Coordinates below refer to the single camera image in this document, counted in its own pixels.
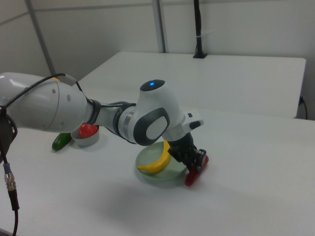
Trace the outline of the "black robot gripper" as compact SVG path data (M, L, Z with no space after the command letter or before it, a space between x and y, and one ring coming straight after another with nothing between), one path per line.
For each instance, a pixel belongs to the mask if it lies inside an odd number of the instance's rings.
M182 162L188 168L189 174L202 171L207 157L206 150L197 149L191 133L187 133L179 140L168 141L168 144L170 146L169 154L178 162Z

